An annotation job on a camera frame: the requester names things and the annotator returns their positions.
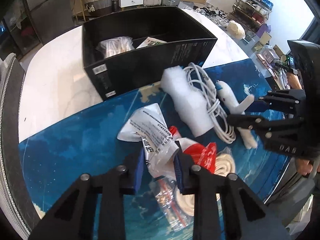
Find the white desk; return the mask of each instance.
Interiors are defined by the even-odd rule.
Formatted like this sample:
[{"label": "white desk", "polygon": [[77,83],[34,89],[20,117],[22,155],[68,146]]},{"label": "white desk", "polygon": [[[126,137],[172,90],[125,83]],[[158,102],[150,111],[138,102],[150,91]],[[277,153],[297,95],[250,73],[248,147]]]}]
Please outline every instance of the white desk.
[{"label": "white desk", "polygon": [[[248,58],[207,17],[195,11],[184,11],[218,38],[204,68]],[[100,102],[100,96],[83,70],[80,26],[44,45],[31,60],[21,94],[19,142]]]}]

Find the box label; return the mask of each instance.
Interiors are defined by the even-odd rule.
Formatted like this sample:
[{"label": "box label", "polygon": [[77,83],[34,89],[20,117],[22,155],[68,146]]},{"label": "box label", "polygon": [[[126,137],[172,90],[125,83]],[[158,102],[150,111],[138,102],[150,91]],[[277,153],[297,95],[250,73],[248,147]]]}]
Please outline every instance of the box label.
[{"label": "box label", "polygon": [[106,71],[107,70],[107,66],[106,66],[106,64],[102,64],[100,66],[94,67],[92,70],[93,70],[93,73],[95,75],[97,75],[97,74],[99,74],[101,72]]},{"label": "box label", "polygon": [[113,96],[115,94],[116,94],[116,92],[113,90],[113,91],[111,91],[109,93],[106,93],[106,97],[108,98],[108,97],[111,97],[111,96]]}]

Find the white cable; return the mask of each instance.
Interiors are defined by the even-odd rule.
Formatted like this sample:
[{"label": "white cable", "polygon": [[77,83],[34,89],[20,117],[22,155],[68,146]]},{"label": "white cable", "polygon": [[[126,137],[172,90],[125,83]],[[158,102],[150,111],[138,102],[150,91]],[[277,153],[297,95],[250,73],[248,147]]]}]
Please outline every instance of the white cable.
[{"label": "white cable", "polygon": [[[207,73],[198,65],[190,63],[188,67],[183,69],[187,73],[187,81],[193,90],[198,90],[204,96],[207,102],[207,112],[214,124],[213,129],[217,136],[224,142],[231,144],[236,139],[234,128],[227,124],[227,114],[220,105],[220,101],[217,98],[217,90],[212,80]],[[195,71],[198,79],[191,79],[191,73]],[[201,89],[194,86],[194,83],[200,84]],[[220,119],[224,128],[222,128],[218,122]]]}]

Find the white plush toy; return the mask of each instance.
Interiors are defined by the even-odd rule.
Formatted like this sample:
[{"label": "white plush toy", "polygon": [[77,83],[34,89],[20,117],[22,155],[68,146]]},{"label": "white plush toy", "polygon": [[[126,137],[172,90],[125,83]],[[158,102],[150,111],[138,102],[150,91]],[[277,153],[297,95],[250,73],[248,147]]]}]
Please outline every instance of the white plush toy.
[{"label": "white plush toy", "polygon": [[[230,114],[244,114],[244,111],[253,103],[254,95],[248,95],[240,104],[236,99],[231,87],[223,81],[218,81],[216,83],[217,95],[225,106],[229,109]],[[254,139],[251,131],[248,129],[243,129],[237,127],[239,130],[244,146],[247,149],[257,148],[257,141]]]}]

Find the person's hand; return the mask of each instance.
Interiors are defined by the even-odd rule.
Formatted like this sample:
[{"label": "person's hand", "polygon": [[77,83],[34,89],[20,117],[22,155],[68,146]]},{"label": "person's hand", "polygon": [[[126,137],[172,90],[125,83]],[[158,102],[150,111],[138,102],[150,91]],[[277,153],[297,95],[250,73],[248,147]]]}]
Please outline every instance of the person's hand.
[{"label": "person's hand", "polygon": [[296,168],[297,168],[297,173],[306,176],[312,171],[312,165],[310,161],[308,160],[302,160],[302,159],[296,159]]},{"label": "person's hand", "polygon": [[290,72],[287,72],[286,74],[287,74],[288,84],[290,85],[290,87],[292,87],[293,89],[302,89],[298,76]]}]

